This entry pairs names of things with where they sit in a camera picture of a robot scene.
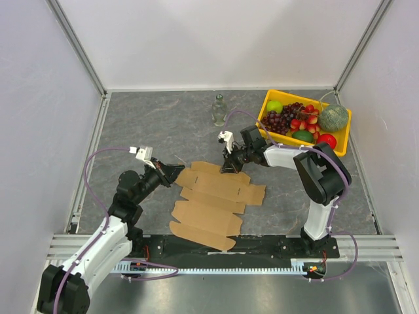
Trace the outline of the brown cardboard box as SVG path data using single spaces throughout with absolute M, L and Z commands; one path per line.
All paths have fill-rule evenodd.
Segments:
M 196 161 L 185 168 L 175 183 L 182 188 L 170 222 L 173 235 L 219 251 L 232 249 L 240 235 L 248 205 L 261 206 L 265 185 L 251 183 L 241 172 L 221 173 L 215 164 Z

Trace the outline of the green apple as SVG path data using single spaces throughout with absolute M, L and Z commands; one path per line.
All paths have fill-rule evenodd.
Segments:
M 282 110 L 283 110 L 283 105 L 278 100 L 270 100 L 266 104 L 266 111 L 267 112 L 274 111 L 276 113 L 281 113 Z

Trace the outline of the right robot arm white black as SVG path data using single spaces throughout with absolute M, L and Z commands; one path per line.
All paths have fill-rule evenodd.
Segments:
M 317 256 L 331 238 L 331 225 L 338 203 L 351 184 L 350 174 L 327 143 L 292 147 L 268 143 L 257 126 L 244 128 L 239 145 L 233 133 L 222 131 L 218 141 L 225 145 L 221 173 L 239 173 L 245 164 L 284 167 L 297 171 L 310 198 L 308 218 L 301 229 L 300 250 L 307 257 Z

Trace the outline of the purple grape bunch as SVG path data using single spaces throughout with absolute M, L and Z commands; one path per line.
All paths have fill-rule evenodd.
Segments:
M 293 117 L 291 109 L 292 104 L 283 105 L 281 113 L 276 113 L 274 111 L 266 112 L 261 120 L 265 128 L 270 132 L 280 135 L 286 135 L 289 131 L 291 131 L 290 122 Z

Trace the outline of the clear glass bottle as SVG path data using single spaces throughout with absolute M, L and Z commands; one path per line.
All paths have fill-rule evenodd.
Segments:
M 227 116 L 227 103 L 225 102 L 223 95 L 218 94 L 215 97 L 215 101 L 211 106 L 212 120 L 215 126 L 223 126 Z

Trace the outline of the red apple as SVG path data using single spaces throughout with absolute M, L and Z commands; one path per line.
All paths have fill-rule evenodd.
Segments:
M 316 143 L 327 143 L 332 149 L 335 149 L 337 146 L 337 139 L 330 133 L 324 133 L 318 137 Z

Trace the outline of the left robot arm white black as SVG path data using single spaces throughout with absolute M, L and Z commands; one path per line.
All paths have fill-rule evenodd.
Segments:
M 140 203 L 157 187 L 171 186 L 183 165 L 166 165 L 154 158 L 144 173 L 133 170 L 118 178 L 117 191 L 105 218 L 89 240 L 60 266 L 45 268 L 39 288 L 39 313 L 86 313 L 103 280 L 126 256 L 143 252 L 142 231 L 136 227 Z

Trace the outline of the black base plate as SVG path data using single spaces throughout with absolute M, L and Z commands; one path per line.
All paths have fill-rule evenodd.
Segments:
M 291 259 L 323 260 L 339 258 L 337 240 L 327 236 L 319 244 L 286 235 L 239 235 L 236 244 L 223 252 L 175 235 L 143 236 L 129 254 L 150 262 L 181 267 L 287 267 Z

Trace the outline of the netted green melon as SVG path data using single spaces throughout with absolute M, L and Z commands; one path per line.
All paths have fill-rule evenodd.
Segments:
M 348 120 L 348 111 L 341 105 L 329 105 L 319 115 L 320 128 L 329 133 L 345 128 Z

